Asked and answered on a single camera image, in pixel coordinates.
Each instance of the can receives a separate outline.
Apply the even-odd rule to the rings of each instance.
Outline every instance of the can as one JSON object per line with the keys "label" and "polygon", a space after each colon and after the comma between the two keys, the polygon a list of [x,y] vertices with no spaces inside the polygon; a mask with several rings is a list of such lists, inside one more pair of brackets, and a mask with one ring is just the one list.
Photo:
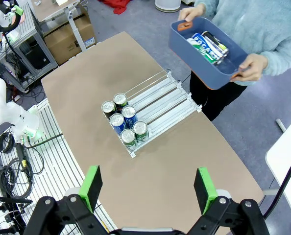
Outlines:
{"label": "can", "polygon": [[135,133],[131,129],[125,129],[121,132],[121,140],[127,148],[133,149],[137,146]]}
{"label": "can", "polygon": [[136,134],[136,139],[139,142],[144,142],[147,140],[149,134],[147,129],[147,124],[144,121],[138,121],[134,124],[133,130]]}
{"label": "can", "polygon": [[114,96],[114,103],[117,107],[117,111],[121,113],[121,110],[123,109],[123,107],[125,107],[126,105],[128,105],[128,101],[126,98],[126,95],[123,93],[117,93]]}
{"label": "can", "polygon": [[121,114],[124,116],[126,127],[132,129],[135,122],[138,121],[135,108],[127,105],[123,107]]}
{"label": "can", "polygon": [[112,101],[105,101],[101,106],[102,111],[104,112],[107,119],[110,119],[111,115],[116,113],[116,106]]}
{"label": "can", "polygon": [[210,63],[218,65],[224,58],[223,54],[208,42],[201,34],[195,33],[190,42]]}
{"label": "can", "polygon": [[228,48],[222,44],[220,42],[219,39],[217,39],[212,33],[210,33],[209,31],[205,31],[201,34],[206,40],[208,40],[209,42],[211,42],[216,49],[218,49],[219,51],[221,51],[221,53],[225,56],[227,56],[228,54]]}
{"label": "can", "polygon": [[126,128],[124,117],[121,114],[111,115],[110,122],[118,135]]}

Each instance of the can lid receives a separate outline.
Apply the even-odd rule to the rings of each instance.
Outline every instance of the can lid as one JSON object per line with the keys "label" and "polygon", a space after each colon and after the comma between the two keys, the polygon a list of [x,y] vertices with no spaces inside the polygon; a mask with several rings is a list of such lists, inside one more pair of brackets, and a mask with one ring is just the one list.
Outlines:
{"label": "can lid", "polygon": [[144,121],[137,121],[133,126],[133,130],[136,134],[142,135],[147,131],[147,124]]}
{"label": "can lid", "polygon": [[118,93],[114,96],[114,102],[116,104],[124,104],[127,101],[125,94]]}
{"label": "can lid", "polygon": [[114,103],[112,101],[105,101],[101,108],[103,112],[110,113],[114,110]]}
{"label": "can lid", "polygon": [[121,114],[113,114],[110,117],[112,126],[120,126],[124,123],[124,117]]}
{"label": "can lid", "polygon": [[130,117],[133,117],[136,114],[136,110],[131,105],[127,105],[127,106],[123,107],[123,109],[121,111],[121,114],[125,118],[130,118]]}
{"label": "can lid", "polygon": [[135,139],[135,133],[131,129],[125,129],[121,132],[121,140],[124,143],[131,143]]}

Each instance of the person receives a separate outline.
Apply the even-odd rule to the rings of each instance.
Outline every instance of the person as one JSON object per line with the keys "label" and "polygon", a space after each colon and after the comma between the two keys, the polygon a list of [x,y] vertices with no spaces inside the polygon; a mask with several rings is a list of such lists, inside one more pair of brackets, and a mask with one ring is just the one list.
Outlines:
{"label": "person", "polygon": [[194,5],[182,9],[178,19],[212,18],[248,53],[240,69],[249,69],[218,90],[209,90],[192,72],[192,98],[212,121],[262,75],[279,75],[291,68],[291,0],[197,0]]}

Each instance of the concrete floor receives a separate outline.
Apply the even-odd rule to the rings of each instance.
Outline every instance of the concrete floor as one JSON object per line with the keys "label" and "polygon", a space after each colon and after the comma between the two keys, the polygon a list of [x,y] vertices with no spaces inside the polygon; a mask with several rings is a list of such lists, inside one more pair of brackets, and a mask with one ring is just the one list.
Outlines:
{"label": "concrete floor", "polygon": [[[105,4],[97,0],[88,1],[88,12],[98,41],[126,31],[162,67],[171,69],[176,79],[184,80],[190,74],[190,69],[167,44],[170,24],[177,20],[178,13],[159,12],[155,9],[154,0],[133,0],[124,13],[116,15]],[[183,83],[187,91],[189,81],[188,78]],[[33,98],[25,97],[23,107],[28,109],[35,103]],[[265,163],[265,154],[282,134],[275,124],[277,118],[286,127],[291,124],[291,69],[280,76],[266,76],[248,87],[213,121],[262,189],[267,189],[273,180]],[[0,126],[0,133],[7,127],[8,124]],[[265,198],[262,212],[267,210],[272,200],[273,196]],[[291,235],[291,210],[284,197],[267,219],[267,225],[271,235]]]}

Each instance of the person's left hand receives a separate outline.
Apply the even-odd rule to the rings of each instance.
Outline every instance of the person's left hand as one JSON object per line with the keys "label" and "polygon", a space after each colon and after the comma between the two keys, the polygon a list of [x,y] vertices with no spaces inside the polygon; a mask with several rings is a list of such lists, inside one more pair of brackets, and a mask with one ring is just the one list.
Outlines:
{"label": "person's left hand", "polygon": [[250,54],[247,56],[245,61],[241,65],[239,65],[239,68],[241,70],[246,69],[245,71],[241,71],[240,75],[230,79],[231,82],[235,81],[241,81],[241,82],[249,82],[249,81],[259,81],[259,79],[262,76],[262,71],[267,67],[268,60],[264,55],[258,55],[258,54]]}

